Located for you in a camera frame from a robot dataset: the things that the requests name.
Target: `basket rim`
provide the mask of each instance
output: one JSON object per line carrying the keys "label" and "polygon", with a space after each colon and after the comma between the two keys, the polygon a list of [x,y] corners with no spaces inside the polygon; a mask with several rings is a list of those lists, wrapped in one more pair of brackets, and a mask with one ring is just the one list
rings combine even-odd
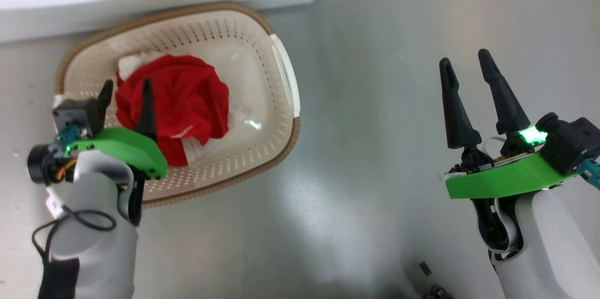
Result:
{"label": "basket rim", "polygon": [[[127,32],[128,30],[134,30],[135,28],[139,28],[144,25],[148,25],[155,22],[164,21],[171,18],[181,17],[183,15],[195,15],[197,13],[207,13],[212,11],[237,11],[248,15],[252,19],[254,19],[268,35],[275,34],[275,31],[271,27],[271,25],[266,21],[266,19],[260,15],[257,11],[254,11],[251,8],[246,6],[236,4],[233,2],[219,2],[215,4],[204,4],[199,6],[171,9],[169,11],[163,11],[161,13],[151,15],[150,17],[146,17],[143,19],[139,19],[137,21],[126,23],[125,25],[121,25],[115,28],[111,28],[109,30],[105,30],[100,32],[94,36],[91,36],[79,44],[77,44],[71,51],[69,51],[58,66],[58,71],[56,72],[56,83],[54,84],[54,93],[56,95],[64,94],[64,85],[65,85],[65,77],[67,74],[67,70],[71,65],[71,62],[79,53],[87,49],[88,47],[97,44],[101,41],[104,41],[108,38],[114,37],[118,34],[122,34]],[[292,151],[294,146],[296,145],[296,141],[298,140],[298,134],[300,133],[300,117],[296,117],[292,119],[292,132],[290,134],[290,138],[285,144],[283,150],[277,154],[271,160],[263,163],[262,165],[250,169],[249,171],[240,173],[240,175],[236,175],[234,177],[225,179],[221,182],[216,182],[210,184],[208,186],[198,188],[195,190],[189,190],[188,192],[183,192],[181,194],[174,194],[172,196],[165,196],[157,199],[151,199],[147,201],[143,201],[142,205],[144,209],[151,209],[156,207],[161,207],[163,205],[169,205],[174,203],[179,203],[182,201],[186,201],[189,199],[193,199],[196,197],[203,196],[205,194],[211,194],[223,188],[227,188],[229,186],[233,186],[239,182],[245,181],[248,178],[251,178],[255,175],[259,175],[271,168],[277,166],[281,161],[283,161]]]}

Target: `orange wire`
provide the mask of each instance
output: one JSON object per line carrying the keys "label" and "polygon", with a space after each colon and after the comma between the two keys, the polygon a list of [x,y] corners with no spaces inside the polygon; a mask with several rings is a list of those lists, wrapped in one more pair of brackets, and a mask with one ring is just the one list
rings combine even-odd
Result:
{"label": "orange wire", "polygon": [[67,173],[67,169],[69,169],[70,167],[72,167],[75,163],[77,163],[77,158],[73,158],[72,160],[70,160],[69,162],[67,162],[67,164],[65,164],[62,168],[60,168],[56,172],[56,179],[58,179],[59,181],[62,181],[62,178]]}

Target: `red cloth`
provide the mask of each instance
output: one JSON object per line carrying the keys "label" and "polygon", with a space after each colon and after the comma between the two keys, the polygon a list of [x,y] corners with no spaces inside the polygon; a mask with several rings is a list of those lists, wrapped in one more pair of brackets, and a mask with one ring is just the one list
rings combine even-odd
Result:
{"label": "red cloth", "polygon": [[195,137],[204,145],[210,137],[221,138],[229,130],[229,88],[213,66],[190,55],[165,55],[119,81],[114,100],[123,127],[133,130],[137,124],[146,78],[152,81],[157,145],[169,165],[188,164],[181,138]]}

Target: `laundry basket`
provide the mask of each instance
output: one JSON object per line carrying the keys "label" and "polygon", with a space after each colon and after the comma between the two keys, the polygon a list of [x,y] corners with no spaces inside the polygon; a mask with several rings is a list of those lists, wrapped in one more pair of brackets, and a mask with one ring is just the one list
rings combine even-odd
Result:
{"label": "laundry basket", "polygon": [[[292,64],[267,21],[252,9],[222,3],[168,11],[107,30],[66,55],[58,70],[56,101],[89,98],[116,80],[118,59],[159,51],[193,55],[215,67],[232,97],[248,107],[251,122],[231,129],[186,167],[146,184],[144,207],[202,196],[276,166],[300,130],[300,96]],[[105,126],[120,126],[114,99]]]}

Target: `metal floor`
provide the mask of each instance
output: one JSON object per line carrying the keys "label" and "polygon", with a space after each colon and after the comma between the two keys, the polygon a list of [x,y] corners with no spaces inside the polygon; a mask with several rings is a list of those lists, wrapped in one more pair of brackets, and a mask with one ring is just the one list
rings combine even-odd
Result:
{"label": "metal floor", "polygon": [[[555,111],[599,124],[599,12],[578,0],[317,0],[264,13],[298,78],[298,143],[267,173],[144,212],[135,299],[416,299],[432,282],[457,299],[503,298],[471,203],[440,181],[459,151],[446,147],[437,63],[452,60],[484,138],[495,112],[481,47],[532,122]],[[82,37],[0,45],[0,297],[37,294],[30,233],[47,215],[25,159],[53,134],[54,71]],[[600,255],[600,193],[577,181],[557,192]]]}

